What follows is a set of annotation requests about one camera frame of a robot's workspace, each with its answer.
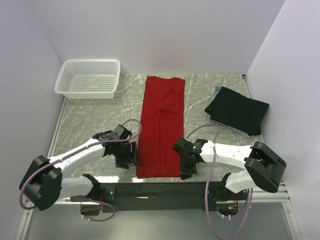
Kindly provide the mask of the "red t-shirt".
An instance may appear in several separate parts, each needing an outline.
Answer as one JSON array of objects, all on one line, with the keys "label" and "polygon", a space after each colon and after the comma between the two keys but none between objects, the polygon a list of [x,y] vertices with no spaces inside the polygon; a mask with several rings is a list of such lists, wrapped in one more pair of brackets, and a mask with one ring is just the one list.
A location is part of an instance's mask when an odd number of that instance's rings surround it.
[{"label": "red t-shirt", "polygon": [[172,147],[184,136],[184,109],[184,79],[146,78],[137,147],[139,179],[180,176],[180,156]]}]

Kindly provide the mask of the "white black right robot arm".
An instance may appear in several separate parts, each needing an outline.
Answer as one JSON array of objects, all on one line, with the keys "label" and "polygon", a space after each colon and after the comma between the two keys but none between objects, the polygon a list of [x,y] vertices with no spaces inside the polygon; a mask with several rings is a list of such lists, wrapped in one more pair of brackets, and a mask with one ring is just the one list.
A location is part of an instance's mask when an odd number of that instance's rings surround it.
[{"label": "white black right robot arm", "polygon": [[287,163],[265,143],[235,146],[214,143],[206,139],[190,142],[179,138],[172,149],[180,156],[180,178],[197,173],[199,163],[221,163],[240,168],[237,173],[226,173],[215,187],[208,190],[213,200],[226,202],[236,194],[251,188],[277,193]]}]

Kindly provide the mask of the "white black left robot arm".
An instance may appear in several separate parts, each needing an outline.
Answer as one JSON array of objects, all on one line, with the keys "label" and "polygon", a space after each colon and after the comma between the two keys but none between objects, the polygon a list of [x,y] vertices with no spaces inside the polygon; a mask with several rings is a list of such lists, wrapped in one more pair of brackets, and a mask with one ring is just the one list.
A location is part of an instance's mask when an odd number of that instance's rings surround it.
[{"label": "white black left robot arm", "polygon": [[100,196],[101,184],[92,175],[85,173],[80,177],[69,178],[69,174],[91,161],[105,156],[114,156],[118,168],[128,168],[130,163],[137,164],[136,136],[122,124],[114,130],[99,132],[82,145],[65,153],[51,156],[37,156],[27,169],[19,184],[20,206],[27,197],[33,207],[40,211],[50,208],[57,200],[84,196]]}]

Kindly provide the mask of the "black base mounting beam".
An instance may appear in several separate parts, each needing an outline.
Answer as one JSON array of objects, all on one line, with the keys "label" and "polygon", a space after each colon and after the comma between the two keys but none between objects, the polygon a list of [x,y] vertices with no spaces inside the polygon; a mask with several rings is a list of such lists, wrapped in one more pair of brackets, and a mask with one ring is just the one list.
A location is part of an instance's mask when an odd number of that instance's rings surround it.
[{"label": "black base mounting beam", "polygon": [[[163,182],[163,183],[101,183],[98,193],[87,197],[112,205],[118,211],[152,210],[205,210],[206,182]],[[219,181],[212,181],[208,188],[208,207],[217,210],[217,202],[246,200],[247,190],[233,193],[222,187]],[[80,213],[97,216],[112,213],[112,208],[89,204],[81,196],[72,196],[71,203],[80,203]]]}]

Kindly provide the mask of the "folded black t-shirt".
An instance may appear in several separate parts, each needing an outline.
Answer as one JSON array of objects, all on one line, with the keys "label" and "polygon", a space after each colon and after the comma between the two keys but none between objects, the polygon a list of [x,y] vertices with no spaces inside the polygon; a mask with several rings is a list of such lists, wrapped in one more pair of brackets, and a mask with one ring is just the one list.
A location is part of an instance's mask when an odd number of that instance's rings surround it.
[{"label": "folded black t-shirt", "polygon": [[234,127],[249,136],[261,134],[261,122],[269,104],[246,97],[222,86],[214,100],[204,109],[217,122]]}]

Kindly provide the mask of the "white perforated plastic basket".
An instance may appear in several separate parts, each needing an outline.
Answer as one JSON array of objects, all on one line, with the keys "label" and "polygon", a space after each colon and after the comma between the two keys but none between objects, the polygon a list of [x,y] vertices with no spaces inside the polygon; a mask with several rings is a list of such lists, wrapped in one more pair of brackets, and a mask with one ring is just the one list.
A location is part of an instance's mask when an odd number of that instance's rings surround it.
[{"label": "white perforated plastic basket", "polygon": [[58,73],[54,91],[68,99],[112,99],[120,79],[116,59],[70,59]]}]

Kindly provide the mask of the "aluminium frame rail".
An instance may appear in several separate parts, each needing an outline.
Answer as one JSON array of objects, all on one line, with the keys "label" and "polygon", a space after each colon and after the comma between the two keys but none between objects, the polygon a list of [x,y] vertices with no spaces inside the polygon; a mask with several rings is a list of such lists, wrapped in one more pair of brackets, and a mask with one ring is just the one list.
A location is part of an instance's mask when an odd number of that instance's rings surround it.
[{"label": "aluminium frame rail", "polygon": [[[53,186],[38,187],[39,189],[31,190],[25,189],[22,194],[22,204],[25,207],[35,207],[39,210],[46,210],[54,204],[71,202],[71,197],[81,196],[82,200],[89,200],[94,202],[91,197],[100,192],[100,186],[103,183],[119,183],[119,182],[102,182],[102,183],[66,183],[53,184]],[[253,189],[252,202],[263,203],[263,202],[288,202],[290,200],[288,191],[282,182],[276,193],[266,192],[258,187]]]}]

